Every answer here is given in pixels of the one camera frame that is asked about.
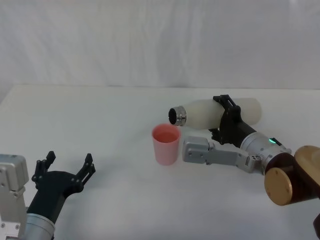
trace white bottle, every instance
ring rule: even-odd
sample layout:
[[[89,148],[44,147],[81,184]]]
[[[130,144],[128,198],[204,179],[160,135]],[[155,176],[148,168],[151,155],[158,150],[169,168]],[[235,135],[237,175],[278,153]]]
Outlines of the white bottle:
[[[260,103],[255,98],[235,98],[234,103],[241,107],[242,120],[248,125],[259,122],[262,114]],[[176,126],[193,129],[217,129],[225,109],[213,99],[196,100],[169,111],[169,121]]]

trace metal cylinder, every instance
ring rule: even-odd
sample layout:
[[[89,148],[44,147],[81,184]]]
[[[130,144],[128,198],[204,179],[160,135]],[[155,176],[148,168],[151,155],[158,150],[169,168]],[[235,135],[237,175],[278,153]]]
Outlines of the metal cylinder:
[[[283,156],[280,161],[283,163],[291,161],[293,158],[293,156],[289,154],[291,152],[289,149],[271,142],[267,136],[260,132],[253,132],[249,134],[242,141],[240,149],[261,158],[261,173],[263,175],[268,169],[270,169],[268,164],[277,160],[279,156]]]
[[[169,121],[172,125],[183,126],[186,124],[187,113],[183,106],[176,106],[169,110]]]
[[[28,213],[25,234],[21,240],[51,240],[55,233],[55,224],[44,216]]]

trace white backdrop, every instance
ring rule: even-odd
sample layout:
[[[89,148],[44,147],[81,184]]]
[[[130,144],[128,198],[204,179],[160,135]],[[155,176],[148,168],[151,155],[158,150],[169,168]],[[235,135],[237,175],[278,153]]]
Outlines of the white backdrop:
[[[14,83],[320,88],[319,0],[2,0]]]

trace tabletop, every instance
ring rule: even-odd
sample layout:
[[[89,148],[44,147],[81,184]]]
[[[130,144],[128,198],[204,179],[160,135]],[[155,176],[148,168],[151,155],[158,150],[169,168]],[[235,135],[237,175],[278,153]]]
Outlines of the tabletop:
[[[56,240],[317,239],[317,199],[277,206],[260,174],[181,154],[171,166],[155,161],[151,131],[168,122],[168,110],[220,94],[257,98],[262,118],[253,128],[293,152],[320,145],[319,90],[16,85],[0,105],[0,153],[24,156],[29,176],[51,150],[50,170],[74,174],[92,154],[96,173],[66,200]],[[29,181],[27,206],[35,193]]]

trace pink cup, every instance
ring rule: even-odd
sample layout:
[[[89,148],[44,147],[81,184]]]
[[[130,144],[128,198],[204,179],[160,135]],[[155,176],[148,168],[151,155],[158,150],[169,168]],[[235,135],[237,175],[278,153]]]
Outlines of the pink cup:
[[[161,165],[171,165],[178,158],[181,132],[177,126],[163,123],[152,130],[156,161]]]

